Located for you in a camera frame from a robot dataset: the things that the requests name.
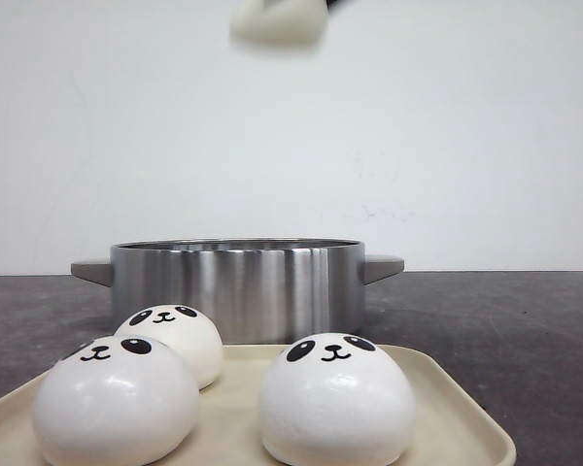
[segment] pot rim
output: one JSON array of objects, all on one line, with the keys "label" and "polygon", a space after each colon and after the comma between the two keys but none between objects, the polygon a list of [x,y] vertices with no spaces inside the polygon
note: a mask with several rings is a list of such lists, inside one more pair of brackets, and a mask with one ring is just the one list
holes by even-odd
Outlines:
[{"label": "pot rim", "polygon": [[[183,249],[183,245],[221,246],[219,249]],[[265,250],[340,249],[362,245],[357,240],[331,238],[212,238],[194,240],[139,241],[113,245],[118,250],[150,250],[155,252],[225,252]]]}]

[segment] smiling mouth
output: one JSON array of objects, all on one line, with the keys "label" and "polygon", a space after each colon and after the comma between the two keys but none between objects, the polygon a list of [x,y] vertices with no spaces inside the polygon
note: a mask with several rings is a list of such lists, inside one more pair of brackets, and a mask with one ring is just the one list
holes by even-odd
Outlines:
[{"label": "smiling mouth", "polygon": [[323,357],[322,361],[324,362],[330,362],[330,361],[334,361],[335,359],[347,359],[351,356],[352,354],[349,352],[348,354],[342,356],[340,354],[338,354],[337,352],[335,352],[332,357]]},{"label": "smiling mouth", "polygon": [[81,361],[92,361],[93,359],[97,359],[99,361],[104,360],[104,359],[108,359],[110,357],[110,354],[106,354],[105,356],[100,356],[99,353],[97,352],[96,354],[94,354],[91,357],[84,357],[82,356],[80,358]]},{"label": "smiling mouth", "polygon": [[166,316],[164,316],[162,319],[160,319],[160,320],[152,320],[152,322],[153,323],[163,323],[163,322],[172,322],[173,320],[175,320],[174,317],[166,318]]}]

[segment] tray rim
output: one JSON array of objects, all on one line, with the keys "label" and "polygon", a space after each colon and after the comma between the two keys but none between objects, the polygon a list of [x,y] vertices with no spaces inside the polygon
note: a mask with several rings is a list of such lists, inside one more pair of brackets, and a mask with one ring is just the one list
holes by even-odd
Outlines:
[{"label": "tray rim", "polygon": [[[224,357],[230,357],[234,352],[236,352],[236,350],[282,350],[288,346],[289,345],[224,345],[223,348]],[[449,384],[460,394],[468,407],[476,414],[484,418],[484,420],[488,422],[491,427],[493,427],[495,432],[500,436],[505,446],[506,453],[503,459],[497,463],[496,466],[513,466],[516,463],[516,445],[514,444],[514,441],[509,436],[509,434],[498,424],[498,422],[496,422],[488,413],[486,413],[482,407],[479,406],[479,404],[468,393],[466,393],[466,391],[431,356],[416,349],[400,347],[397,345],[378,345],[378,347],[380,347],[382,350],[399,350],[409,352],[414,354],[414,357],[424,359],[434,371],[440,374],[445,383]],[[9,402],[12,397],[28,389],[30,385],[39,383],[39,381],[46,375],[47,372],[48,371],[43,372],[34,379],[31,379],[30,381],[20,385],[15,390],[10,391],[4,396],[1,396],[0,407]]]}]

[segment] black eye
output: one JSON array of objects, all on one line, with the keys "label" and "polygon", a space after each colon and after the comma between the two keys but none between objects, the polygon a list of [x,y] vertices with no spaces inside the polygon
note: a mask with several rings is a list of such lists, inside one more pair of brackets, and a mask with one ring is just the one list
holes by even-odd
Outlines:
[{"label": "black eye", "polygon": [[290,352],[288,352],[288,361],[294,362],[303,358],[309,352],[311,352],[314,346],[315,342],[313,340],[307,340],[306,342],[298,343],[295,347],[290,349]]},{"label": "black eye", "polygon": [[129,321],[129,326],[133,326],[133,325],[137,325],[140,322],[142,322],[143,320],[145,320],[147,317],[149,317],[152,314],[152,310],[151,309],[147,309],[146,311],[143,311],[142,313],[138,313],[136,316],[134,316],[131,321]]},{"label": "black eye", "polygon": [[187,308],[186,306],[177,306],[175,311],[182,313],[184,316],[196,317],[196,311],[194,309]]},{"label": "black eye", "polygon": [[141,340],[140,338],[129,338],[120,342],[120,345],[124,347],[129,352],[135,354],[147,354],[152,350],[152,346],[149,342]]},{"label": "black eye", "polygon": [[363,338],[359,337],[343,337],[343,339],[348,342],[350,345],[354,345],[361,350],[366,351],[376,351],[376,347],[370,344],[368,341],[364,340]]},{"label": "black eye", "polygon": [[86,348],[87,346],[89,346],[91,343],[93,343],[95,340],[91,340],[90,342],[86,342],[86,343],[82,343],[80,346],[78,346],[76,349],[74,349],[73,351],[71,351],[69,354],[67,354],[65,357],[63,357],[61,359],[61,361],[64,361],[65,359],[67,359],[68,357],[73,356],[75,353],[77,353],[80,350],[83,350],[84,348]]}]

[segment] blurry object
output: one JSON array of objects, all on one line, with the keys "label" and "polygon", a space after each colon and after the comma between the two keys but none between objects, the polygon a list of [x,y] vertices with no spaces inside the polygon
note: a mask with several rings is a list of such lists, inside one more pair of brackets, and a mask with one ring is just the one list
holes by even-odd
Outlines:
[{"label": "blurry object", "polygon": [[244,0],[231,19],[231,35],[270,46],[316,43],[336,0]]}]

